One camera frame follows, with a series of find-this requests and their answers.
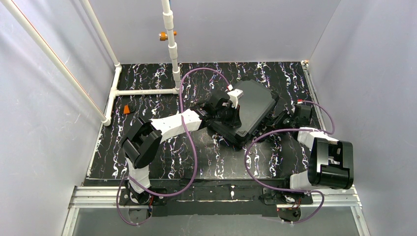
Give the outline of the black foam-lined poker case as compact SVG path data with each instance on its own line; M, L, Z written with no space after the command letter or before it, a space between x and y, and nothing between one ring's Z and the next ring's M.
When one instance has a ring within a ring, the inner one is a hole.
M279 100L278 90L267 88L262 83L249 77L243 77L235 85L243 91L238 99L241 127L229 128L219 121L208 126L209 133L216 133L224 138L226 145L237 149L243 148L260 130L261 124L270 116Z

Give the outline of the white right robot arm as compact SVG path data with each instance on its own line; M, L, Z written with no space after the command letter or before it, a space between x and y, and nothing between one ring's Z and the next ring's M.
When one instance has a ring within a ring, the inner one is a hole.
M353 145L310 127L312 107L297 104L267 122L269 131L297 129L291 135L311 151L307 170L289 177L292 190L350 189L354 182Z

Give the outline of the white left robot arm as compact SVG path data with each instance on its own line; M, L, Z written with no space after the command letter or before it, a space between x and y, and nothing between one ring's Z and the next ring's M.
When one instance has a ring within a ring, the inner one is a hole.
M234 89L219 92L209 100L165 118L134 122L121 141L122 153L128 164L129 186L138 194L150 192L149 165L156 157L162 142L180 134L206 128L215 122L227 128L241 127L238 100L243 91Z

